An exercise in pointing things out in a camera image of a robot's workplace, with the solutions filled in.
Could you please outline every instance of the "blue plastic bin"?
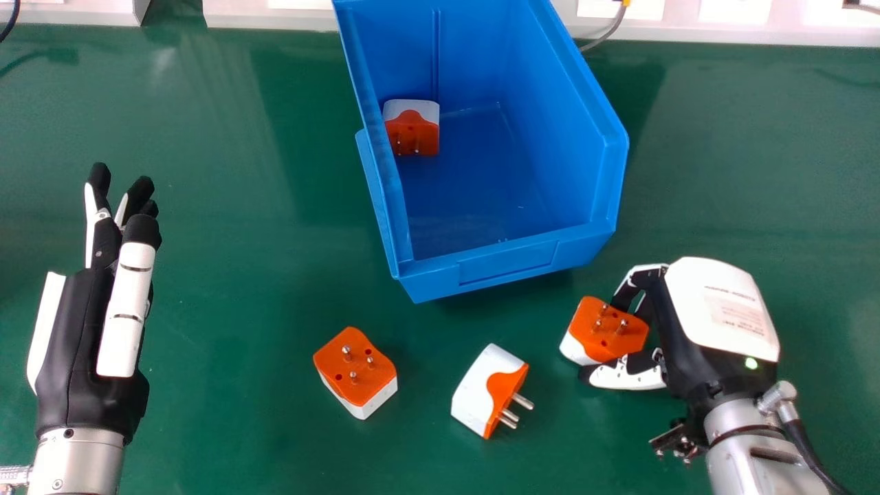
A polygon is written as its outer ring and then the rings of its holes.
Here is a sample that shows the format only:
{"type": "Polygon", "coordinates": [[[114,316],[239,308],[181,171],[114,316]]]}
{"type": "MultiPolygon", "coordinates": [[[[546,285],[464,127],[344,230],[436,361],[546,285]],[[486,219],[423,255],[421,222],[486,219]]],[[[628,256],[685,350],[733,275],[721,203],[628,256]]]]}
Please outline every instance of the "blue plastic bin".
{"type": "Polygon", "coordinates": [[[548,0],[334,0],[388,266],[413,302],[584,265],[617,224],[627,133],[548,0]],[[391,99],[440,104],[395,157],[391,99]]]}

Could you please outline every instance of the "gray cable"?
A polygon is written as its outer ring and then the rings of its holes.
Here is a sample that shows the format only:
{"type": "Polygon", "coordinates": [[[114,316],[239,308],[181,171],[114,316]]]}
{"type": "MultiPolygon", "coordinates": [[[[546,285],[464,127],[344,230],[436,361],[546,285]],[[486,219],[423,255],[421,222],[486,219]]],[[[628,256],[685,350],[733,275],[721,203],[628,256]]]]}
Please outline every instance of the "gray cable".
{"type": "Polygon", "coordinates": [[[872,7],[870,5],[844,4],[843,8],[880,15],[880,7],[872,7]]]}
{"type": "Polygon", "coordinates": [[[627,14],[627,7],[621,2],[620,8],[617,10],[617,15],[614,16],[614,22],[613,22],[613,24],[611,24],[611,28],[608,29],[608,31],[606,31],[605,34],[599,36],[598,39],[593,40],[589,44],[583,45],[581,47],[581,52],[583,53],[583,52],[586,52],[587,50],[591,50],[591,49],[599,46],[602,43],[602,41],[605,41],[608,38],[611,38],[611,35],[614,34],[615,31],[617,31],[618,27],[620,27],[620,23],[623,22],[623,16],[626,14],[627,14]]]}

